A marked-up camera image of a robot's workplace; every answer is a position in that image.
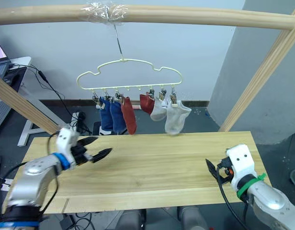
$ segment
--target baseboard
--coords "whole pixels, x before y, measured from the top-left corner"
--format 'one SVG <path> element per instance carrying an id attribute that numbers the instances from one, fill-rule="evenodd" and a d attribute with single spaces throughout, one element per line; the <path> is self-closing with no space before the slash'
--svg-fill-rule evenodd
<path id="1" fill-rule="evenodd" d="M 40 100 L 46 106 L 59 106 L 63 104 L 60 100 Z M 63 100 L 66 106 L 94 106 L 93 100 Z M 133 105 L 139 105 L 140 101 L 132 101 Z M 207 107 L 209 101 L 182 101 L 182 104 L 187 107 Z"/>

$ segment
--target green cable tie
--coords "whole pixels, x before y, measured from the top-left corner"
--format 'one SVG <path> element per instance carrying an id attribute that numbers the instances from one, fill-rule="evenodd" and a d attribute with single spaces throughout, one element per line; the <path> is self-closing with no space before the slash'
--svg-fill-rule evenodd
<path id="1" fill-rule="evenodd" d="M 258 182 L 258 181 L 263 181 L 263 179 L 266 177 L 266 173 L 263 173 L 262 175 L 259 175 L 257 178 L 253 178 L 250 181 L 246 182 L 245 185 L 242 186 L 241 189 L 239 189 L 237 191 L 237 197 L 240 199 L 240 197 L 242 196 L 242 194 L 254 183 Z"/>

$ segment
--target laptop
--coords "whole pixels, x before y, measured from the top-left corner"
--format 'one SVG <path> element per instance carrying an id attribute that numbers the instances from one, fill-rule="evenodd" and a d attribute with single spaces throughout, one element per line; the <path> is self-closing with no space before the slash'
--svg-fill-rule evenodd
<path id="1" fill-rule="evenodd" d="M 0 46 L 0 78 L 3 78 L 9 69 L 10 60 Z"/>

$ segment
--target wooden rod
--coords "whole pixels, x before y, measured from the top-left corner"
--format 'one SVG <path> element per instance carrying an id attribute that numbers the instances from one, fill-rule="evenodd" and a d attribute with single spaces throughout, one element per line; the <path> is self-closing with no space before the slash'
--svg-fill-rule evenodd
<path id="1" fill-rule="evenodd" d="M 0 78 L 0 99 L 19 114 L 42 128 L 49 134 L 59 130 L 51 119 L 41 113 L 32 104 L 19 95 L 12 87 Z"/>
<path id="2" fill-rule="evenodd" d="M 258 94 L 259 90 L 274 73 L 294 43 L 295 29 L 292 31 L 282 31 L 279 34 L 267 57 L 264 59 L 246 89 L 243 91 L 233 109 L 230 111 L 219 131 L 228 132 L 232 128 L 254 97 Z"/>
<path id="3" fill-rule="evenodd" d="M 109 8 L 109 15 L 116 6 Z M 84 10 L 87 7 L 90 5 L 2 8 L 0 25 L 89 21 L 91 11 Z M 121 8 L 125 12 L 120 20 L 122 22 L 228 25 L 282 30 L 295 28 L 295 15 L 287 14 L 179 6 L 123 5 Z M 94 19 L 96 22 L 103 21 L 101 17 L 94 17 Z"/>

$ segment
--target gray wall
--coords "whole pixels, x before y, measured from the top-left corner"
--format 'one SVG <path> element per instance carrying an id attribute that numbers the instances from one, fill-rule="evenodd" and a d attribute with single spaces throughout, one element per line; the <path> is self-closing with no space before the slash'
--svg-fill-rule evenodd
<path id="1" fill-rule="evenodd" d="M 291 14 L 295 0 L 246 0 L 244 10 Z M 279 31 L 236 28 L 209 104 L 212 118 L 221 125 Z M 250 130 L 257 144 L 277 143 L 295 133 L 295 45 L 275 73 L 232 127 Z"/>

